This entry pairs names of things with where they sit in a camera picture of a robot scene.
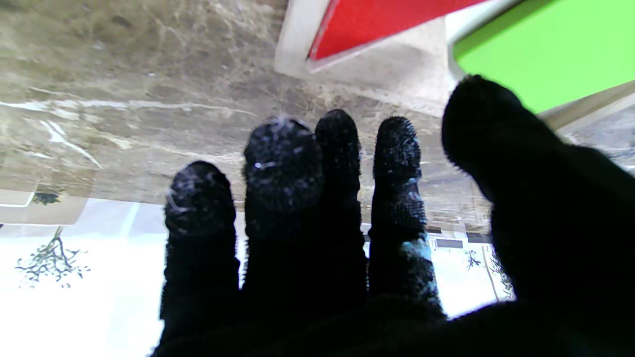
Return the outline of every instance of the marble surface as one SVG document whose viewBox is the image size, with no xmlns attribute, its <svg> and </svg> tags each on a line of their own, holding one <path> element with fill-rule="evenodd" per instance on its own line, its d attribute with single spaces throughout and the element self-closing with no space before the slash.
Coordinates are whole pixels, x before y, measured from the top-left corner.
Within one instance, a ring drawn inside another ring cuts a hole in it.
<svg viewBox="0 0 635 357">
<path fill-rule="evenodd" d="M 566 136 L 570 142 L 595 147 L 635 175 L 635 105 Z"/>
<path fill-rule="evenodd" d="M 273 70 L 285 8 L 284 0 L 0 1 L 0 189 L 161 204 L 173 174 L 205 159 L 228 175 L 240 208 L 250 131 L 278 113 L 314 126 L 339 107 L 360 131 L 365 222 L 377 128 L 402 115 L 418 130 L 430 224 L 487 231 L 488 203 L 445 160 L 439 117 Z"/>
</svg>

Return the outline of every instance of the white surface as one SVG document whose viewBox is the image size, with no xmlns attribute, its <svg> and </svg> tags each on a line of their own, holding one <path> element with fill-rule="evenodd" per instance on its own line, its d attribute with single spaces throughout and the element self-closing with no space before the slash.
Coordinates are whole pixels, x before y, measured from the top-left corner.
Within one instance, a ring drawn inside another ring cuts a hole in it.
<svg viewBox="0 0 635 357">
<path fill-rule="evenodd" d="M 28 258 L 37 247 L 47 244 L 55 228 L 0 229 L 0 355 L 147 354 L 163 328 L 158 320 L 167 235 L 163 208 L 90 199 L 77 224 L 64 228 L 62 239 L 65 248 L 88 251 L 77 262 L 89 266 L 91 271 L 83 280 L 76 276 L 66 280 L 72 285 L 70 289 L 62 289 L 54 281 L 41 281 L 34 289 L 18 289 L 21 275 L 14 269 L 17 258 Z M 236 228 L 237 256 L 244 262 L 242 213 L 238 213 Z M 446 238 L 467 241 L 465 234 L 459 232 Z M 473 267 L 468 271 L 466 259 L 461 249 L 432 252 L 441 301 L 450 316 L 494 300 L 485 269 Z"/>
</svg>

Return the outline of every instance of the marble vein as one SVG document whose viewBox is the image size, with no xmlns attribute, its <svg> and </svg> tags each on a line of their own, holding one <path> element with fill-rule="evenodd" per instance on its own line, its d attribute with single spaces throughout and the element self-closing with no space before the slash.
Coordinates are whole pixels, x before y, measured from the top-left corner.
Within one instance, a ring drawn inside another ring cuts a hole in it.
<svg viewBox="0 0 635 357">
<path fill-rule="evenodd" d="M 89 159 L 97 167 L 104 168 L 102 164 L 100 164 L 91 154 L 88 153 L 88 151 L 80 148 L 79 146 L 73 143 L 68 142 L 64 138 L 64 136 L 66 136 L 66 133 L 62 130 L 62 128 L 59 125 L 49 120 L 47 121 L 40 120 L 40 123 L 42 124 L 43 127 L 45 127 L 48 130 L 48 133 L 51 134 L 51 138 L 49 139 L 50 142 L 58 142 L 63 145 L 66 145 L 70 147 L 71 149 L 77 151 L 78 153 L 82 154 L 85 158 Z"/>
</svg>

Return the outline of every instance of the glove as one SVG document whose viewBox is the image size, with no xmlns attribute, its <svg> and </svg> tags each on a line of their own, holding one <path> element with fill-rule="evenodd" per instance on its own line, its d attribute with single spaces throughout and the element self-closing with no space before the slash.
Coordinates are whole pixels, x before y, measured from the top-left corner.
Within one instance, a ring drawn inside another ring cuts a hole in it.
<svg viewBox="0 0 635 357">
<path fill-rule="evenodd" d="M 407 119 L 386 119 L 378 131 L 370 264 L 357 200 L 358 132 L 347 113 L 330 111 L 315 134 L 297 119 L 269 118 L 251 133 L 244 156 L 242 290 L 225 175 L 197 161 L 170 186 L 162 343 L 272 319 L 315 323 L 382 295 L 410 299 L 425 319 L 445 320 L 417 187 L 420 149 Z"/>
</svg>

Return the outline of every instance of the red card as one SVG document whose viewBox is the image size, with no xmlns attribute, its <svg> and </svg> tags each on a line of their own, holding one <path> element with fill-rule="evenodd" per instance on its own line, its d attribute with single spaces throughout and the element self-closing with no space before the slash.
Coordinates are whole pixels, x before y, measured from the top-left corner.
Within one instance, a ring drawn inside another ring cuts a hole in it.
<svg viewBox="0 0 635 357">
<path fill-rule="evenodd" d="M 331 0 L 309 58 L 319 60 L 484 0 Z"/>
</svg>

